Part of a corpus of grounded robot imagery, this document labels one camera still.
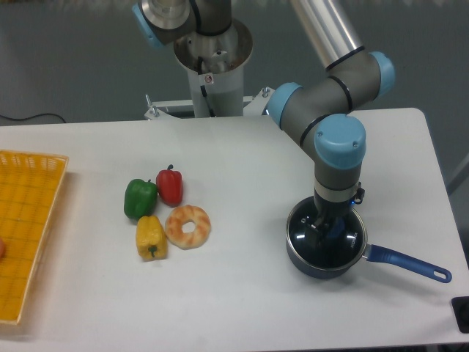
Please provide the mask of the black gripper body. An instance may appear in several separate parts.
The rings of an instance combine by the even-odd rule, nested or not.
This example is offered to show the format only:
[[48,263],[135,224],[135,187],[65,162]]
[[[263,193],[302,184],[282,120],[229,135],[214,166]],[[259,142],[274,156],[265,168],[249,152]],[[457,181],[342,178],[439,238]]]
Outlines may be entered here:
[[351,212],[355,199],[355,187],[333,190],[324,186],[314,187],[314,205],[317,209],[317,219],[314,226],[321,229],[335,222]]

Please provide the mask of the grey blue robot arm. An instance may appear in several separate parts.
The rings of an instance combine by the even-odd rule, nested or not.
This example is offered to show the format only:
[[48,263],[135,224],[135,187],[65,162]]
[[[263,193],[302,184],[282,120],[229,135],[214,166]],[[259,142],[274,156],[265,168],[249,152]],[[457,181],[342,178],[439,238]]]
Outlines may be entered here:
[[[294,1],[292,7],[328,76],[309,89],[281,85],[265,108],[314,160],[315,224],[324,229],[363,199],[366,134],[350,112],[388,92],[395,70],[386,55],[364,48],[337,1]],[[243,113],[243,68],[253,40],[232,16],[230,1],[137,1],[133,14],[150,45],[172,45],[197,117]]]

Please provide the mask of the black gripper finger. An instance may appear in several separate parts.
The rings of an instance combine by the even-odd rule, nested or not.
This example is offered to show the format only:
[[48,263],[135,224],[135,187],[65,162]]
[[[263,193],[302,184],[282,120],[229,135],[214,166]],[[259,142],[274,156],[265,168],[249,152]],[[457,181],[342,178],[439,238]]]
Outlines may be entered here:
[[329,225],[324,219],[316,219],[307,225],[306,244],[310,250],[323,251],[327,245]]

